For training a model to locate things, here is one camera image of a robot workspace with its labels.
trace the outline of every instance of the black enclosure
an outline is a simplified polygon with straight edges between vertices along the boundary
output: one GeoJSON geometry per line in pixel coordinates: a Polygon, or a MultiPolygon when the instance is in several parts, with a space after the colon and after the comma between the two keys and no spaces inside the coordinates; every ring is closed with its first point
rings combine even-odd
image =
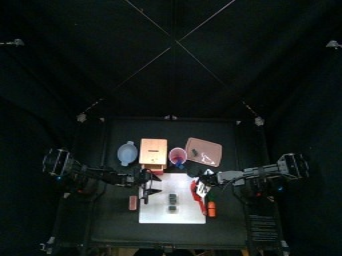
{"type": "MultiPolygon", "coordinates": [[[[103,118],[144,125],[166,116],[176,125],[220,119],[261,128],[265,144],[244,144],[262,155],[257,165],[307,155],[311,178],[280,200],[285,239],[292,255],[341,255],[341,1],[0,3],[2,255],[45,255],[61,205],[42,173],[47,150],[70,148],[85,160],[83,147],[87,161],[107,161],[103,118]]],[[[245,167],[256,161],[241,157],[245,167]]]]}

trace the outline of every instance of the red object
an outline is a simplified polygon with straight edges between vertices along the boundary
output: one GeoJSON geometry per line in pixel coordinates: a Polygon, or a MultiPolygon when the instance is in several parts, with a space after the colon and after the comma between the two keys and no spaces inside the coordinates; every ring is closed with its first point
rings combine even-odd
{"type": "Polygon", "coordinates": [[[198,203],[200,203],[200,207],[201,207],[204,215],[208,215],[208,209],[206,209],[206,205],[202,201],[202,197],[197,194],[197,182],[196,181],[192,182],[190,190],[192,190],[194,200],[198,201],[198,203]]]}
{"type": "Polygon", "coordinates": [[[213,201],[209,202],[209,217],[217,217],[217,204],[213,201]]]}

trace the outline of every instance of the black object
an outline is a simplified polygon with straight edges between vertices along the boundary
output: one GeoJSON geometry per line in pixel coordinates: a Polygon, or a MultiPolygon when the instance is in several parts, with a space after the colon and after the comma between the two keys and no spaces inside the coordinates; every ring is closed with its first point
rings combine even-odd
{"type": "Polygon", "coordinates": [[[141,186],[144,189],[145,203],[149,203],[149,196],[161,192],[153,189],[153,181],[162,181],[149,169],[142,169],[138,174],[121,174],[113,168],[91,168],[82,165],[74,159],[66,149],[51,149],[43,160],[43,172],[50,173],[61,181],[67,192],[83,192],[85,188],[94,181],[102,180],[107,184],[121,187],[141,186]]]}

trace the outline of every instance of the table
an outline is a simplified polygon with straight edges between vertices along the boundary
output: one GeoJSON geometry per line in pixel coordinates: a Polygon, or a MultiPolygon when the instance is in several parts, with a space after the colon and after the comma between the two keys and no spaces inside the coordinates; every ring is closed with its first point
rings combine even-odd
{"type": "MultiPolygon", "coordinates": [[[[128,141],[134,141],[140,148],[142,138],[165,138],[169,150],[185,147],[188,139],[196,137],[224,147],[222,162],[218,167],[209,167],[196,162],[186,162],[193,172],[210,168],[214,172],[241,170],[242,168],[268,164],[268,151],[264,131],[254,120],[198,120],[184,119],[169,121],[164,119],[107,119],[85,123],[79,131],[73,152],[75,158],[89,166],[110,166],[118,172],[130,173],[140,168],[138,160],[129,166],[121,166],[117,156],[118,148],[128,141]]],[[[180,173],[182,170],[169,166],[166,173],[180,173]]],[[[63,215],[75,223],[78,216],[85,231],[70,234],[71,226],[58,228],[58,241],[63,245],[114,246],[140,248],[197,248],[197,249],[242,249],[246,248],[246,221],[244,206],[233,196],[232,190],[214,188],[217,201],[216,219],[208,218],[206,224],[140,224],[140,212],[129,211],[129,197],[138,194],[138,188],[122,188],[101,182],[99,191],[105,192],[90,202],[90,207],[75,204],[73,216],[63,215]]]]}

